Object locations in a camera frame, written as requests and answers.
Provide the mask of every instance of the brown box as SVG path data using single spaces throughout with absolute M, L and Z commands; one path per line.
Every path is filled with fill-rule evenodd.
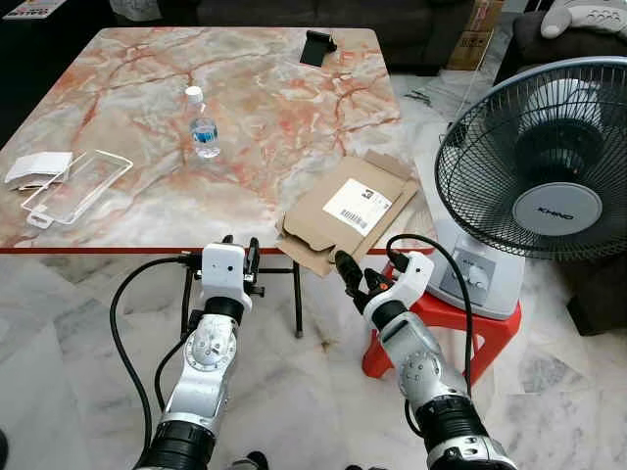
M 492 31 L 464 31 L 449 58 L 450 71 L 474 71 L 481 65 L 484 52 L 490 45 Z
M 390 207 L 365 235 L 323 210 L 349 179 L 380 193 Z M 283 217 L 279 250 L 319 276 L 331 271 L 335 253 L 344 250 L 361 259 L 383 235 L 415 194 L 411 170 L 396 159 L 369 151 L 363 159 L 344 157 Z
M 491 31 L 499 20 L 504 3 L 502 0 L 475 0 L 472 14 L 464 29 L 466 31 Z

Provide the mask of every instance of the marble floor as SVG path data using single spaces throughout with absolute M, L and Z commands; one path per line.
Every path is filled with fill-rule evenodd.
M 464 95 L 490 86 L 510 23 L 472 72 L 394 75 L 406 138 L 434 217 L 446 216 L 433 182 L 439 136 Z M 403 95 L 429 95 L 427 107 Z M 11 443 L 8 470 L 125 469 L 142 443 L 139 399 L 110 336 L 109 302 L 141 256 L 0 257 L 0 428 Z M 283 257 L 263 264 L 286 265 Z M 363 265 L 380 267 L 381 258 Z M 176 341 L 183 272 L 160 266 L 122 299 L 120 327 L 145 384 Z M 243 321 L 231 401 L 211 468 L 260 449 L 276 470 L 426 468 L 422 442 L 407 427 L 394 375 L 360 369 L 366 327 L 339 278 L 305 273 L 305 337 L 296 340 L 289 278 L 262 275 L 264 299 Z M 320 292 L 331 293 L 321 296 Z M 521 294 L 520 332 L 473 394 L 491 434 L 520 469 L 627 468 L 627 332 L 582 338 L 568 315 L 569 292 L 555 267 L 532 260 Z M 459 335 L 439 331 L 459 363 Z M 180 363 L 165 372 L 169 392 Z M 151 396 L 153 414 L 157 404 Z

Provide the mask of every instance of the marble table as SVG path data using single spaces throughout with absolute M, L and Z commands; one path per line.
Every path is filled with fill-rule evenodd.
M 2 149 L 0 174 L 44 150 L 100 149 L 134 167 L 74 225 L 46 230 L 2 185 L 0 253 L 165 253 L 228 233 L 272 249 L 280 216 L 343 156 L 372 149 L 413 167 L 375 33 L 327 32 L 338 50 L 315 68 L 299 64 L 304 28 L 101 30 Z M 220 132 L 210 163 L 181 118 L 191 84 Z M 376 246 L 401 231 L 433 235 L 421 190 Z

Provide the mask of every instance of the barcode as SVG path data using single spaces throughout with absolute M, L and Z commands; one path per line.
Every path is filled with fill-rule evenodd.
M 356 223 L 361 228 L 365 228 L 367 226 L 367 223 L 360 216 L 358 216 L 356 213 L 347 211 L 346 209 L 342 209 L 340 214 L 344 218 L 347 218 L 348 220 L 351 220 L 352 222 Z

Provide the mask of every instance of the fan logo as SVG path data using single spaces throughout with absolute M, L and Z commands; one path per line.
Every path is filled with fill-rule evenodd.
M 575 218 L 573 215 L 571 215 L 569 213 L 561 213 L 561 212 L 557 212 L 557 211 L 551 211 L 550 209 L 547 209 L 547 208 L 538 208 L 538 211 L 541 212 L 541 213 L 547 213 L 549 215 L 552 215 L 553 217 L 564 218 L 566 220 L 572 220 L 573 218 Z

